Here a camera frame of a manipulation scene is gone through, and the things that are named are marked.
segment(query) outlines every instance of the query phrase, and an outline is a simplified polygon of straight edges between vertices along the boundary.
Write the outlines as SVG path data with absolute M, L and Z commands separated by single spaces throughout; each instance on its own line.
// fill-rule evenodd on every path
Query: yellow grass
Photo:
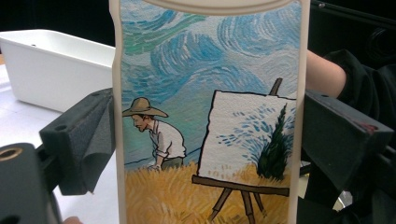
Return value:
M 125 173 L 126 209 L 130 224 L 177 223 L 248 223 L 241 193 L 234 190 L 213 222 L 207 219 L 222 193 L 221 188 L 191 183 L 197 165 L 191 163 L 178 169 L 156 172 L 146 169 Z M 255 172 L 241 172 L 233 178 L 258 179 Z M 289 185 L 286 176 L 282 185 Z M 261 195 L 264 211 L 261 212 L 251 194 L 256 223 L 286 223 L 289 198 L 278 195 Z

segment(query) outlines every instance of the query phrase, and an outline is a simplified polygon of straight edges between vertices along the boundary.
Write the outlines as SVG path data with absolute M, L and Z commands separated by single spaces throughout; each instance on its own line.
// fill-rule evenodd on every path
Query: green tree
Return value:
M 260 155 L 257 164 L 257 174 L 265 178 L 274 178 L 275 180 L 283 179 L 283 172 L 287 165 L 287 158 L 290 151 L 285 144 L 283 135 L 283 127 L 285 125 L 285 104 L 277 117 L 277 123 L 274 132 L 271 136 L 271 142 L 266 144 Z

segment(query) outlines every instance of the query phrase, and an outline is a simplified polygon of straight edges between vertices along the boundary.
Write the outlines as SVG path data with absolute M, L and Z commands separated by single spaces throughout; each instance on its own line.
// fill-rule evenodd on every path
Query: painted phone case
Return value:
M 110 2 L 121 221 L 295 222 L 308 7 Z

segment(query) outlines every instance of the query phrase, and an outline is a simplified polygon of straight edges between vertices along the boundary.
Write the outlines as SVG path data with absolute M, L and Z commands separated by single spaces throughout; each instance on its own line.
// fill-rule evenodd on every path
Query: man's arm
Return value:
M 172 146 L 172 140 L 168 136 L 169 134 L 163 134 L 163 130 L 158 133 L 158 145 L 156 148 L 157 158 L 166 158 L 168 156 L 168 149 Z
M 347 81 L 347 74 L 340 66 L 308 51 L 306 60 L 306 81 L 308 90 L 320 91 L 337 97 Z
M 157 155 L 156 161 L 155 161 L 155 165 L 160 166 L 163 164 L 163 157 Z

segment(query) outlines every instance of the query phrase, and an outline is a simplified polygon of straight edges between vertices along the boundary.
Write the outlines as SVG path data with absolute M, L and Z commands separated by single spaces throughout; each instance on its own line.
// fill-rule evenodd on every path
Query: easel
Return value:
M 224 188 L 218 201 L 216 202 L 215 206 L 213 207 L 213 213 L 208 218 L 210 221 L 212 221 L 216 217 L 216 215 L 219 213 L 222 206 L 225 204 L 225 202 L 227 201 L 228 197 L 230 196 L 231 192 L 233 192 L 233 190 L 241 191 L 242 199 L 244 201 L 244 206 L 245 206 L 245 213 L 247 215 L 249 224 L 256 223 L 256 221 L 254 219 L 253 206 L 251 203 L 250 193 L 253 193 L 254 199 L 256 200 L 256 202 L 260 208 L 260 211 L 264 210 L 264 206 L 262 205 L 262 200 L 260 198 L 260 194 L 276 194 L 276 195 L 282 195 L 282 196 L 286 196 L 286 197 L 289 197 L 289 194 L 290 194 L 289 188 L 249 186 L 249 185 L 237 184 L 237 183 L 232 183 L 232 182 L 220 181 L 220 180 L 216 180 L 216 179 L 212 179 L 212 178 L 208 178 L 208 177 L 201 177 L 198 175 L 192 176 L 192 183 L 206 185 L 206 186 L 210 186 L 210 187 Z

